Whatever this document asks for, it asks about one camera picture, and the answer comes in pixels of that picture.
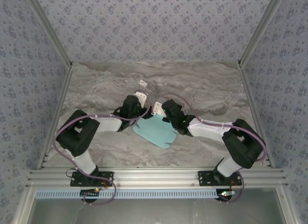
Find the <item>gray marble table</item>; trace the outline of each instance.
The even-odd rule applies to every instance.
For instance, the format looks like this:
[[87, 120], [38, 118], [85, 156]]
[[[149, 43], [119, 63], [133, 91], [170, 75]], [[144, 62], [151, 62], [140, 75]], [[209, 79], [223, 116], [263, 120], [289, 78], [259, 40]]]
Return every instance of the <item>gray marble table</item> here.
[[[73, 73], [61, 111], [58, 129], [77, 110], [110, 114], [127, 95], [143, 89], [148, 105], [166, 92], [186, 97], [204, 119], [228, 122], [245, 119], [254, 127], [238, 69], [216, 62], [132, 62], [73, 64]], [[138, 81], [148, 83], [142, 88]], [[170, 96], [183, 105], [180, 99]], [[228, 155], [226, 147], [202, 137], [178, 135], [168, 149], [161, 149], [127, 128], [123, 132], [97, 133], [89, 147], [98, 166], [215, 166]], [[51, 148], [45, 166], [69, 166]]]

